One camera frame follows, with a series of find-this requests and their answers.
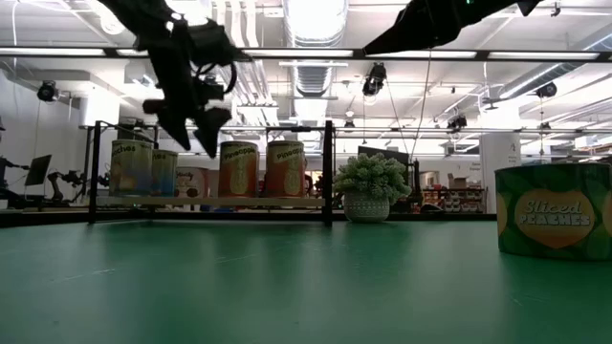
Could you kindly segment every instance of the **box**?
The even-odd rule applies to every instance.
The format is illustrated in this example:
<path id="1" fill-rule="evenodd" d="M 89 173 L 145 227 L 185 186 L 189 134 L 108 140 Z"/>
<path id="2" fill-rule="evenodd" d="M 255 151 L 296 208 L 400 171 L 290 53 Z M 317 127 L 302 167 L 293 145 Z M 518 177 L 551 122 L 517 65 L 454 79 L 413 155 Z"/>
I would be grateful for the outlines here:
<path id="1" fill-rule="evenodd" d="M 468 178 L 455 178 L 452 173 L 448 173 L 448 188 L 468 188 Z"/>

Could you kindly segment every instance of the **green table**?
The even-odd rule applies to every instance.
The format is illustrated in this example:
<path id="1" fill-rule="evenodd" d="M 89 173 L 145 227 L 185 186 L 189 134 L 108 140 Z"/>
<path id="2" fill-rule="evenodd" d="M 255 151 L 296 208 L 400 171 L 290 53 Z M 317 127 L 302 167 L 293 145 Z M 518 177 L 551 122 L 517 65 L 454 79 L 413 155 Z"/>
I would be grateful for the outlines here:
<path id="1" fill-rule="evenodd" d="M 0 343 L 609 343 L 612 264 L 494 222 L 0 230 Z"/>

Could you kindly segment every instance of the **woven pot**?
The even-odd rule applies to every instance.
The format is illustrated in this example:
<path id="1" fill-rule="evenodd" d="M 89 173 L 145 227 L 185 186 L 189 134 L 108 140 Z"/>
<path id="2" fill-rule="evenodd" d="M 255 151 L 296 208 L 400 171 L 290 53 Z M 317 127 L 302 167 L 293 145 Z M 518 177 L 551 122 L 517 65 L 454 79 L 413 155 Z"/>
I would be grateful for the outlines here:
<path id="1" fill-rule="evenodd" d="M 374 199 L 362 192 L 347 192 L 344 195 L 344 214 L 354 223 L 379 223 L 389 217 L 389 200 Z"/>

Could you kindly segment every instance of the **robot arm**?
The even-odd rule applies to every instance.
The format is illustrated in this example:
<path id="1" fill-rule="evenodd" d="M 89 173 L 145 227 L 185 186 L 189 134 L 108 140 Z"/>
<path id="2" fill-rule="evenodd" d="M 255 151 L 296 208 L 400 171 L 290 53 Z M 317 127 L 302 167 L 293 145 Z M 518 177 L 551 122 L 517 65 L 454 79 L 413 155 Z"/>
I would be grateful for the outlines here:
<path id="1" fill-rule="evenodd" d="M 149 99 L 142 108 L 157 114 L 163 129 L 184 149 L 189 150 L 185 121 L 193 119 L 194 132 L 207 153 L 214 158 L 221 126 L 231 119 L 227 109 L 206 109 L 211 99 L 223 99 L 235 84 L 237 60 L 250 57 L 231 45 L 225 29 L 212 20 L 205 25 L 189 26 L 164 0 L 99 0 L 130 32 L 137 36 L 136 49 L 147 50 L 164 99 Z M 227 90 L 202 76 L 214 66 L 232 67 Z"/>
<path id="2" fill-rule="evenodd" d="M 452 42 L 466 26 L 517 4 L 523 15 L 542 0 L 412 0 L 393 27 L 363 48 L 366 55 L 438 47 Z"/>

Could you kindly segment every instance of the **fluorescent light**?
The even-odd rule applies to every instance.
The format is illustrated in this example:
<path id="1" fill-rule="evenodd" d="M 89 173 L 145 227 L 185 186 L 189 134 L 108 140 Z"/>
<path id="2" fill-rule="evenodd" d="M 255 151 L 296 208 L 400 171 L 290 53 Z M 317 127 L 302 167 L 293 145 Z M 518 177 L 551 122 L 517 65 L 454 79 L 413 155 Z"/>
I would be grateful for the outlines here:
<path id="1" fill-rule="evenodd" d="M 245 54 L 252 57 L 351 57 L 351 50 L 334 50 L 334 49 L 246 49 Z"/>
<path id="2" fill-rule="evenodd" d="M 465 58 L 472 59 L 476 57 L 476 52 L 454 52 L 454 51 L 407 51 L 391 54 L 371 54 L 368 57 L 408 57 L 408 58 Z"/>
<path id="3" fill-rule="evenodd" d="M 137 52 L 133 49 L 117 49 L 117 54 L 129 57 L 147 57 L 148 52 Z"/>
<path id="4" fill-rule="evenodd" d="M 582 159 L 579 162 L 600 161 L 601 159 L 603 159 L 603 157 L 591 157 L 591 158 L 587 158 L 587 159 Z"/>
<path id="5" fill-rule="evenodd" d="M 0 48 L 0 54 L 19 55 L 67 55 L 67 56 L 105 56 L 98 48 Z"/>
<path id="6" fill-rule="evenodd" d="M 582 60 L 595 59 L 598 53 L 542 53 L 542 52 L 493 52 L 489 54 L 492 59 L 556 59 L 556 60 Z"/>
<path id="7" fill-rule="evenodd" d="M 348 67 L 346 62 L 322 62 L 322 61 L 280 61 L 280 67 Z"/>
<path id="8" fill-rule="evenodd" d="M 374 132 L 374 133 L 381 133 L 381 132 L 390 132 L 392 131 L 393 128 L 336 128 L 336 131 L 339 132 Z"/>

